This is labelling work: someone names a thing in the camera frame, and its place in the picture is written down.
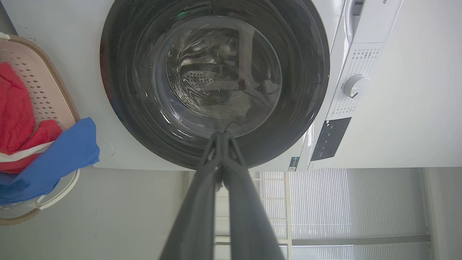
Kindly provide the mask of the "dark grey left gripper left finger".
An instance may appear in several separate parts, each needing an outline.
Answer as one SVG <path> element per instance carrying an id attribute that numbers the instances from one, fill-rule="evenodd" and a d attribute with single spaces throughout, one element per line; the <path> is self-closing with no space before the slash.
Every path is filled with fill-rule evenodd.
<path id="1" fill-rule="evenodd" d="M 160 255 L 161 260 L 212 260 L 215 197 L 221 184 L 221 133 L 209 139 Z"/>

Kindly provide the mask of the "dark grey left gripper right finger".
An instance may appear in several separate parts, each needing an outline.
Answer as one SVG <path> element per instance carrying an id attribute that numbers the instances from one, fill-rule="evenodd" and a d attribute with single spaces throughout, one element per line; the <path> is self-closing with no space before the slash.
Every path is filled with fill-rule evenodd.
<path id="1" fill-rule="evenodd" d="M 224 132 L 222 177 L 229 191 L 231 259 L 283 260 L 284 255 L 238 144 Z"/>

